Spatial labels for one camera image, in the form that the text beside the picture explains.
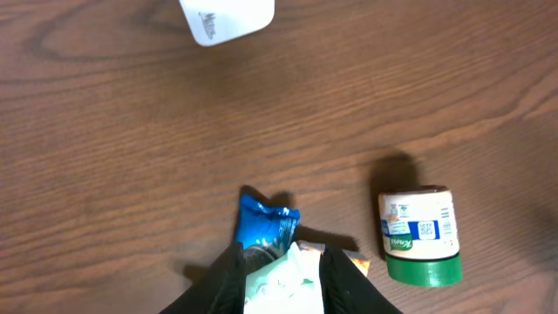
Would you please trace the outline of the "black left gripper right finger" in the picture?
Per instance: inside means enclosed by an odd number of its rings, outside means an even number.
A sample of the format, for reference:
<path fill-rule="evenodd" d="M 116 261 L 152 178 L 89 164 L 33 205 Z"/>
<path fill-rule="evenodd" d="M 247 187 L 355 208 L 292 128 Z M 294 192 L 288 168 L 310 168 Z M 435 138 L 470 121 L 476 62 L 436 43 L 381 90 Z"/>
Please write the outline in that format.
<path fill-rule="evenodd" d="M 319 262 L 324 314 L 402 314 L 336 246 Z"/>

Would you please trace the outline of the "green lidded white jar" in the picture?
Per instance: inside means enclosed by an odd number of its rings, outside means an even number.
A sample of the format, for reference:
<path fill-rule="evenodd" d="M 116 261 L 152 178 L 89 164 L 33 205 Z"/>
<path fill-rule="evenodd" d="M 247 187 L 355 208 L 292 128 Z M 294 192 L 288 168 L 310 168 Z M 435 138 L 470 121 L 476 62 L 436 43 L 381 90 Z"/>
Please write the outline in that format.
<path fill-rule="evenodd" d="M 449 188 L 421 186 L 382 193 L 378 212 L 391 279 L 426 288 L 448 287 L 463 280 Z"/>

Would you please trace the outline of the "blue Oreo cookie pack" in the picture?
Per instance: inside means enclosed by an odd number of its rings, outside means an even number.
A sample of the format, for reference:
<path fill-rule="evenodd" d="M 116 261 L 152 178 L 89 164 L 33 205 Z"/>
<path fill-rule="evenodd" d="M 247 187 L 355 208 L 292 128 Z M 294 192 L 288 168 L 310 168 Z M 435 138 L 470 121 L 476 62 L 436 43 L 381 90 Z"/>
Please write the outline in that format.
<path fill-rule="evenodd" d="M 270 207 L 251 195 L 243 195 L 235 240 L 243 247 L 245 274 L 284 256 L 294 241 L 300 220 L 297 209 Z"/>

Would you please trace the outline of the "pale green wet wipes pack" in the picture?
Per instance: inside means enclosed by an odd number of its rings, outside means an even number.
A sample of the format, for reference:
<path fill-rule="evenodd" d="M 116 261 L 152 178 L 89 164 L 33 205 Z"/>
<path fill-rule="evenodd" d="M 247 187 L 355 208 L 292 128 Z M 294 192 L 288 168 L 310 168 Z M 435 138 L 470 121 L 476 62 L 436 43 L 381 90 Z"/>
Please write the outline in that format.
<path fill-rule="evenodd" d="M 293 243 L 278 260 L 246 277 L 244 314 L 324 314 L 319 251 Z"/>

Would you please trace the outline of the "small orange snack packet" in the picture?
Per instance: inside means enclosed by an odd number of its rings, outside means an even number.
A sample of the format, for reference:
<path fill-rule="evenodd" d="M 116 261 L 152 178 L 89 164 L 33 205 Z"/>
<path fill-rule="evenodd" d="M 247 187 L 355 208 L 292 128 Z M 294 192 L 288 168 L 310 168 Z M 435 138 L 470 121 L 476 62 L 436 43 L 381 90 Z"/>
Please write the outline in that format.
<path fill-rule="evenodd" d="M 313 242 L 306 242 L 306 241 L 297 241 L 296 242 L 298 248 L 300 249 L 302 254 L 307 256 L 317 254 L 322 255 L 325 251 L 325 245 L 322 243 L 313 243 Z M 371 267 L 371 259 L 367 258 L 366 256 L 358 253 L 356 251 L 350 251 L 343 249 L 345 255 L 352 261 L 352 263 L 359 269 L 359 271 L 364 275 L 368 276 L 369 269 Z"/>

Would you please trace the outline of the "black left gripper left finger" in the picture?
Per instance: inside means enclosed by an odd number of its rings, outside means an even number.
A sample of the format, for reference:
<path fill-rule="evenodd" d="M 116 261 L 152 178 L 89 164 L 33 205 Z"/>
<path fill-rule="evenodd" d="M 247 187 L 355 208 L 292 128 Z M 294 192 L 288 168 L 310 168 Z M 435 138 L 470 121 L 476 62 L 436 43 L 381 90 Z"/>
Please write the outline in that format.
<path fill-rule="evenodd" d="M 194 283 L 160 314 L 242 314 L 245 302 L 245 260 L 239 242 L 230 244 Z"/>

